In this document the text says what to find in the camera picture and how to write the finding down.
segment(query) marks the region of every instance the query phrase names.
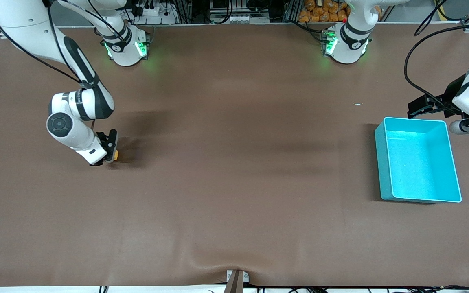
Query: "yellow object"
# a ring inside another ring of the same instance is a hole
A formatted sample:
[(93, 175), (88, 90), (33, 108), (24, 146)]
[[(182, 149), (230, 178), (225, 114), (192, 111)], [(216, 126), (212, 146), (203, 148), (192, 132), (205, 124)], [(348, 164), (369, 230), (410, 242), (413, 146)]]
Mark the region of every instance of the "yellow object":
[(346, 13), (345, 10), (338, 11), (338, 20), (342, 22), (344, 19), (346, 19)]
[(320, 15), (320, 22), (328, 22), (329, 21), (329, 13), (325, 11), (322, 15)]
[(337, 22), (338, 16), (336, 13), (329, 13), (329, 22)]
[(329, 8), (329, 13), (337, 13), (339, 9), (339, 4), (337, 2), (333, 2), (332, 6)]
[(300, 17), (298, 18), (298, 22), (308, 22), (309, 20), (311, 20), (311, 12), (301, 11)]
[(322, 7), (316, 7), (312, 10), (312, 16), (320, 16), (324, 13), (325, 11), (323, 11), (323, 8)]
[(323, 10), (329, 11), (333, 7), (333, 2), (331, 0), (323, 0)]
[[(435, 5), (439, 4), (439, 2), (437, 0), (434, 0), (435, 2)], [(441, 20), (441, 22), (446, 22), (446, 18), (442, 15), (441, 11), (443, 11), (443, 13), (445, 13), (445, 8), (443, 6), (441, 6), (441, 9), (439, 9), (439, 11), (437, 11), (437, 13), (439, 13), (439, 19)]]
[(374, 6), (374, 8), (376, 8), (377, 13), (379, 13), (378, 18), (381, 20), (381, 18), (383, 18), (383, 9), (381, 9), (381, 6), (379, 5)]
[(308, 11), (312, 11), (314, 8), (316, 8), (316, 2), (314, 0), (305, 0), (303, 1), (303, 4), (305, 5), (305, 9)]

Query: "brown table surface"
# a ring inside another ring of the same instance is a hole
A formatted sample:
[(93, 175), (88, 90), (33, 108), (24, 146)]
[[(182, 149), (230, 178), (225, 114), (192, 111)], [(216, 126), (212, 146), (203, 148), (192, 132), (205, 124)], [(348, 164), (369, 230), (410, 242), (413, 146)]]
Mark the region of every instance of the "brown table surface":
[[(348, 66), (295, 26), (158, 28), (132, 67), (69, 30), (115, 97), (95, 130), (119, 131), (121, 157), (97, 168), (45, 128), (51, 96), (78, 85), (1, 40), (0, 286), (203, 284), (232, 268), (265, 286), (469, 286), (469, 136), (451, 136), (462, 203), (380, 199), (373, 131), (421, 95), (403, 78), (415, 28), (377, 26)], [(437, 94), (468, 68), (454, 31), (409, 72)]]

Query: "cyan plastic bin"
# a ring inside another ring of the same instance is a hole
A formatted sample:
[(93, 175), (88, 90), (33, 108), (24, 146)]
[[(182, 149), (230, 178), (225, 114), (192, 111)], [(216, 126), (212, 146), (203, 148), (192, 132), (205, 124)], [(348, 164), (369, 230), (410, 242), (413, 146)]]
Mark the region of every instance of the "cyan plastic bin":
[(444, 121), (386, 117), (375, 135), (381, 198), (461, 202)]

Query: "robot logo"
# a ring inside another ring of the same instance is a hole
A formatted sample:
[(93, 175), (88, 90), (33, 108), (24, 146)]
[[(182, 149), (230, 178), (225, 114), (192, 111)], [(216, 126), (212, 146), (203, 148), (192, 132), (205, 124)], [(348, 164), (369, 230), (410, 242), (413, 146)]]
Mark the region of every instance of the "robot logo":
[(117, 46), (117, 45), (112, 45), (112, 50), (114, 52), (120, 52), (120, 51), (122, 51), (122, 48), (120, 46)]

